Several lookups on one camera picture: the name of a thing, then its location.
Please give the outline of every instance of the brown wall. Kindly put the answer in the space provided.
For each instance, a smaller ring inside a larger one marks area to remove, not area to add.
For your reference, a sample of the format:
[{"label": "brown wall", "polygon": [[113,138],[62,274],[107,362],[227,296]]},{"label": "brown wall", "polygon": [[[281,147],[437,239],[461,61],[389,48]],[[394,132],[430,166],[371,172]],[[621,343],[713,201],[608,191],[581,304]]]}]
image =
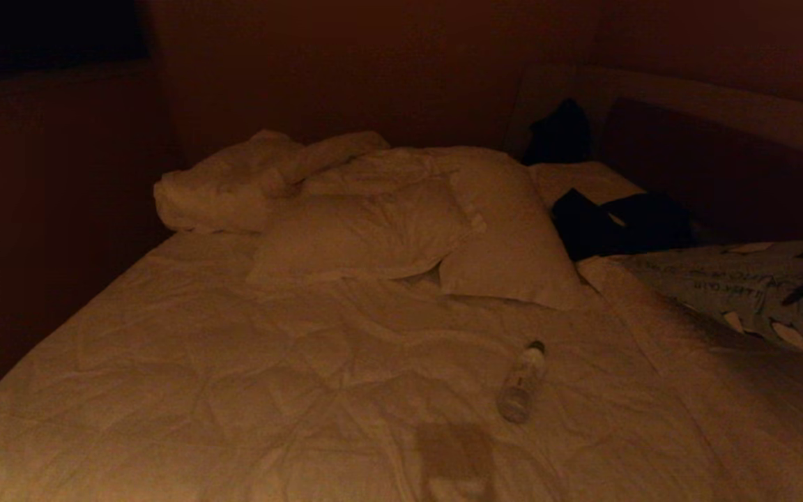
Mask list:
[{"label": "brown wall", "polygon": [[188,159],[277,128],[500,147],[529,63],[586,60],[599,0],[142,0]]},{"label": "brown wall", "polygon": [[150,69],[0,98],[0,378],[167,235],[178,159]]},{"label": "brown wall", "polygon": [[803,101],[803,0],[611,0],[590,61]]}]

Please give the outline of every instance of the bed frame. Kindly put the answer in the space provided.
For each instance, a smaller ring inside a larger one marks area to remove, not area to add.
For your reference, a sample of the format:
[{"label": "bed frame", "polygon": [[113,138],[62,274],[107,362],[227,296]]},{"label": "bed frame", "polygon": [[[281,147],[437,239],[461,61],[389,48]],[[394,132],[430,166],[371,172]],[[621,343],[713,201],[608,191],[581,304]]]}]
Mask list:
[{"label": "bed frame", "polygon": [[600,160],[669,194],[715,231],[739,241],[803,238],[803,102],[630,71],[541,66],[523,80],[507,151],[521,153],[527,124],[564,96],[586,109]]}]

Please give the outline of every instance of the dark window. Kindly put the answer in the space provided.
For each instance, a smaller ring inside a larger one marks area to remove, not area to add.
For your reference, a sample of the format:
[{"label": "dark window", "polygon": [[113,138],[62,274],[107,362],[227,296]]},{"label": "dark window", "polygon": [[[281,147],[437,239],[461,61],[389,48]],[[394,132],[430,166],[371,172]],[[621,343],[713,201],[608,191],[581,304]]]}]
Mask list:
[{"label": "dark window", "polygon": [[146,55],[133,0],[0,0],[0,76]]}]

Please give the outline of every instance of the dark fabric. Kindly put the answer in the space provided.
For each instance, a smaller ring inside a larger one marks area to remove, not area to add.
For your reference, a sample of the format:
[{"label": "dark fabric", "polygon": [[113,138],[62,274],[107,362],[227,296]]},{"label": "dark fabric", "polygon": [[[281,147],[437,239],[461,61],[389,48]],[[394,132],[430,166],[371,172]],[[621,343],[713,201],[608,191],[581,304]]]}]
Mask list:
[{"label": "dark fabric", "polygon": [[648,253],[694,244],[689,212],[663,194],[636,194],[603,204],[627,225],[621,254]]},{"label": "dark fabric", "polygon": [[552,114],[532,124],[531,130],[524,165],[584,162],[590,156],[590,123],[573,99],[561,102]]},{"label": "dark fabric", "polygon": [[553,219],[572,261],[618,249],[625,229],[609,214],[572,188],[553,205]]},{"label": "dark fabric", "polygon": [[637,194],[597,206],[573,188],[553,205],[551,213],[573,261],[694,245],[689,213],[661,194]]}]

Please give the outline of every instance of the water bottle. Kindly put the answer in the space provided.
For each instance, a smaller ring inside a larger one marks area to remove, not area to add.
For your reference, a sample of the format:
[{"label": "water bottle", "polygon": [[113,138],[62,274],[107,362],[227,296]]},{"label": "water bottle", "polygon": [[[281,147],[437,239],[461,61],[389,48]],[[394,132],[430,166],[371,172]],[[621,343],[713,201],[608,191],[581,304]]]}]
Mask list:
[{"label": "water bottle", "polygon": [[544,344],[535,340],[520,353],[516,365],[504,380],[498,395],[500,416],[513,423],[524,423],[532,408],[532,399],[544,378]]}]

